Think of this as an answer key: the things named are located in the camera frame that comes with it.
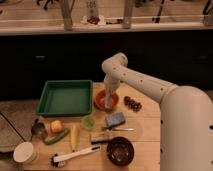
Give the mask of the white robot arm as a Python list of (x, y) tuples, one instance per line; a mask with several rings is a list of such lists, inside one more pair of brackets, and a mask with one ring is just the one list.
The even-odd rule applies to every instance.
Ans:
[(124, 82), (159, 104), (160, 171), (213, 171), (213, 101), (193, 86), (179, 86), (127, 67), (125, 54), (102, 63), (107, 89)]

